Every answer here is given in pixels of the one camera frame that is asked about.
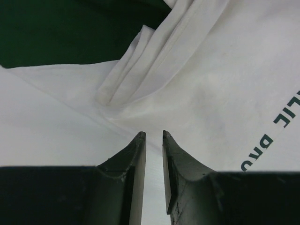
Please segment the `white and green t shirt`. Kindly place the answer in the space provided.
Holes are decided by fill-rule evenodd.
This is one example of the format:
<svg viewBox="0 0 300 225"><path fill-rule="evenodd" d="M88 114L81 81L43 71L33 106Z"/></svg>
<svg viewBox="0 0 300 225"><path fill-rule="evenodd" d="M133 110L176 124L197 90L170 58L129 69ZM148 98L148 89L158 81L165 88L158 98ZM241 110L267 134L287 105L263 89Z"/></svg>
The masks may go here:
<svg viewBox="0 0 300 225"><path fill-rule="evenodd" d="M140 131L216 171L300 169L300 3L169 0L119 60L0 70L1 165L94 165Z"/></svg>

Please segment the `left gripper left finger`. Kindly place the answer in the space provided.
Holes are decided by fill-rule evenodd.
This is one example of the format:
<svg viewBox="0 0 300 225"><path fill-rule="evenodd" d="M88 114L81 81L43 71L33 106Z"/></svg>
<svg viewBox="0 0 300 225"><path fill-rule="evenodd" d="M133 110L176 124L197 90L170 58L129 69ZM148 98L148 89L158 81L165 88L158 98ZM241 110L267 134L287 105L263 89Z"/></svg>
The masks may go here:
<svg viewBox="0 0 300 225"><path fill-rule="evenodd" d="M142 219L146 133L139 132L116 155L97 167L97 225L139 225Z"/></svg>

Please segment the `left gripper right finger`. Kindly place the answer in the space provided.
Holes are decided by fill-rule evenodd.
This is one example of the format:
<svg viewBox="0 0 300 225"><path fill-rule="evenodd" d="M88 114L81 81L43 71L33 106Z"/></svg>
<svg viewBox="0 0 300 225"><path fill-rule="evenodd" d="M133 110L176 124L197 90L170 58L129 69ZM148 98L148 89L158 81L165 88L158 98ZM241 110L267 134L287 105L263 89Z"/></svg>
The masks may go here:
<svg viewBox="0 0 300 225"><path fill-rule="evenodd" d="M163 170L166 211L173 225L217 224L212 170L184 151L163 131Z"/></svg>

